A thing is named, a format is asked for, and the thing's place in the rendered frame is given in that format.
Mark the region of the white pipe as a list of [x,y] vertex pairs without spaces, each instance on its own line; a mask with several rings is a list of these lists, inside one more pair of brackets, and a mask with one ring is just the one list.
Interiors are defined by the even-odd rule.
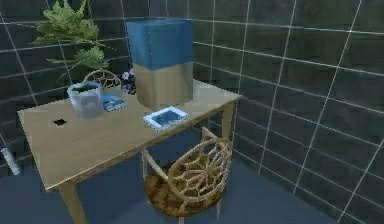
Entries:
[[20,168],[14,159],[13,154],[6,148],[3,147],[0,149],[0,153],[3,155],[4,159],[6,160],[7,165],[11,169],[12,173],[14,175],[19,175],[21,173]]

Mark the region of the blue and tan box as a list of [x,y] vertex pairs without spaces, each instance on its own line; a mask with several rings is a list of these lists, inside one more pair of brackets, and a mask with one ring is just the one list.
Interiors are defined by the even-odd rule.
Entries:
[[138,101],[151,110],[193,99],[193,25],[185,19],[126,23]]

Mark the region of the light wooden table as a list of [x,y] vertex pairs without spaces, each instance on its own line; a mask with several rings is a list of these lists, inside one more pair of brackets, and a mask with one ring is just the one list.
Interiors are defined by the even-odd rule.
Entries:
[[[221,112],[222,136],[230,134],[236,93],[195,80],[193,99],[178,106],[188,118],[166,130],[144,123],[151,112],[137,98],[109,88],[126,106],[93,119],[76,115],[68,99],[18,112],[25,136],[46,191],[57,189],[75,224],[87,224],[76,185],[138,154],[172,135]],[[64,119],[62,126],[53,121]]]

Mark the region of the wicker chair with brown seat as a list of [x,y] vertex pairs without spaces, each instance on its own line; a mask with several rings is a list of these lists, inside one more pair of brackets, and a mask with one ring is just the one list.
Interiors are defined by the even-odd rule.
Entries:
[[178,219],[216,207],[220,219],[223,197],[231,168],[232,142],[208,128],[201,130],[201,142],[177,160],[160,166],[147,149],[141,151],[144,193],[159,212]]
[[84,82],[86,81],[97,82],[102,88],[112,88],[121,84],[121,80],[116,74],[104,69],[90,72],[84,78]]

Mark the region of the blue and white book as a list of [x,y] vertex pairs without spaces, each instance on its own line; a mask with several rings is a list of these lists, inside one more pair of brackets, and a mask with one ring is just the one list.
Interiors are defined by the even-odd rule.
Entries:
[[102,102],[103,108],[107,112],[111,112],[125,107],[125,102],[115,94],[103,95]]

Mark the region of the green plant in white pot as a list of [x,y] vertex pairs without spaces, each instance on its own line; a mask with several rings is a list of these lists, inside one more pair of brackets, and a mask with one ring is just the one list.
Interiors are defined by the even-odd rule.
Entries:
[[[85,17],[87,0],[82,0],[78,9],[73,9],[68,0],[56,0],[50,9],[43,11],[44,21],[22,27],[34,29],[38,35],[33,45],[55,42],[84,44],[70,60],[71,69],[84,66],[92,71],[103,71],[109,63],[98,41],[99,28]],[[72,84],[67,89],[75,113],[81,118],[94,118],[103,112],[102,87],[96,81]]]

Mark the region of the dark vase with pale flowers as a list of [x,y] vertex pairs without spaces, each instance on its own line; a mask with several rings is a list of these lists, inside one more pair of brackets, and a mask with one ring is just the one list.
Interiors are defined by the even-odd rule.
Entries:
[[130,95],[136,94],[136,84],[133,69],[130,69],[121,75],[121,90]]

